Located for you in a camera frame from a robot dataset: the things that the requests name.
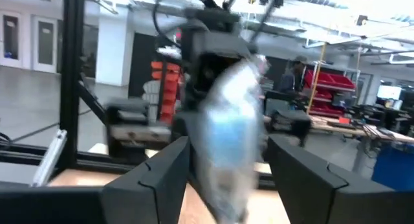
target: wooden table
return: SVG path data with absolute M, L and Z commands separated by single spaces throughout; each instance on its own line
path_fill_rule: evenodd
M 105 144 L 96 144 L 89 152 L 107 154 Z M 148 150 L 148 157 L 157 152 Z M 267 164 L 257 163 L 256 170 L 270 173 Z M 121 175 L 105 174 L 98 172 L 86 172 L 79 170 L 65 170 L 55 178 L 50 186 L 103 186 Z M 283 203 L 277 192 L 255 190 L 248 200 L 248 217 L 246 223 L 277 223 L 289 224 L 290 221 L 283 207 Z M 180 224 L 213 224 L 214 219 L 196 191 L 187 184 L 179 218 Z
M 343 133 L 343 134 L 352 134 L 352 135 L 357 135 L 357 136 L 367 135 L 366 132 L 362 129 L 337 128 L 337 127 L 329 126 L 327 124 L 328 122 L 339 122 L 337 118 L 310 116 L 310 119 L 312 120 L 313 129 L 332 131 L 332 132 Z M 414 138 L 412 137 L 407 137 L 402 134 L 394 133 L 394 132 L 393 132 L 394 137 L 389 137 L 379 132 L 375 126 L 366 125 L 365 127 L 369 128 L 376 136 L 378 136 L 382 140 L 395 140 L 399 142 L 414 143 Z

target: floor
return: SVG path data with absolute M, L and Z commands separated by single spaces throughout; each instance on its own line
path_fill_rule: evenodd
M 127 88 L 108 85 L 90 86 L 101 104 L 112 97 L 127 97 Z M 0 132 L 11 139 L 32 133 L 59 121 L 60 76 L 56 74 L 25 71 L 0 66 Z M 88 111 L 81 102 L 80 113 Z M 48 146 L 57 126 L 18 143 Z M 79 117 L 78 150 L 87 151 L 96 143 L 105 143 L 104 127 L 92 112 Z M 306 149 L 321 158 L 347 170 L 352 168 L 356 155 L 355 140 L 342 142 L 340 135 L 314 132 L 309 136 Z M 366 162 L 362 175 L 370 178 L 375 161 Z M 36 171 L 35 166 L 0 163 L 0 180 L 29 183 Z

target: white pillar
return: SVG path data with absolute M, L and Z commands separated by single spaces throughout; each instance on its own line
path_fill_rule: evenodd
M 32 16 L 30 13 L 23 12 L 21 15 L 21 26 L 22 26 L 22 35 L 21 35 L 21 41 L 20 45 L 23 46 L 23 55 L 21 55 L 22 58 L 22 69 L 32 69 L 32 61 L 33 58 L 35 58 L 37 55 L 34 55 L 34 52 L 37 50 L 33 49 L 33 41 L 32 41 L 32 35 L 33 32 L 37 32 L 37 30 L 34 28 L 34 24 L 32 24 Z
M 349 59 L 348 67 L 356 69 L 358 63 L 358 56 L 355 54 Z M 378 92 L 378 87 L 381 85 L 381 75 L 380 73 L 370 73 L 367 68 L 370 68 L 370 64 L 363 60 L 360 60 L 359 70 L 361 73 L 372 74 L 372 80 L 370 86 L 367 88 L 366 98 L 364 104 L 373 105 L 376 101 L 376 93 Z
M 124 7 L 117 15 L 100 9 L 96 82 L 124 86 L 129 83 L 134 42 L 133 13 Z

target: ceiling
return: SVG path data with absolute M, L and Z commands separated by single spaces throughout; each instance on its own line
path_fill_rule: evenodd
M 154 0 L 105 0 L 116 1 L 121 5 L 133 3 L 135 10 L 151 9 Z M 265 7 L 248 0 L 236 0 L 232 10 L 244 19 L 244 27 L 255 30 L 263 16 Z M 414 8 L 408 0 L 285 0 L 284 6 L 276 9 L 268 20 L 261 41 L 268 38 L 294 39 L 308 50 L 319 50 L 317 42 L 329 42 L 329 51 L 338 54 L 370 54 L 414 50 Z M 184 6 L 201 6 L 194 0 L 168 0 L 163 3 L 163 18 L 168 23 L 180 21 L 180 10 Z M 356 26 L 359 15 L 368 16 L 363 26 Z M 390 54 L 365 57 L 365 60 L 387 63 Z M 405 59 L 398 54 L 394 59 Z

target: blue container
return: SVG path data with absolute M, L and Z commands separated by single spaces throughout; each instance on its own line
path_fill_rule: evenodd
M 384 145 L 373 170 L 373 181 L 398 191 L 414 190 L 414 146 Z

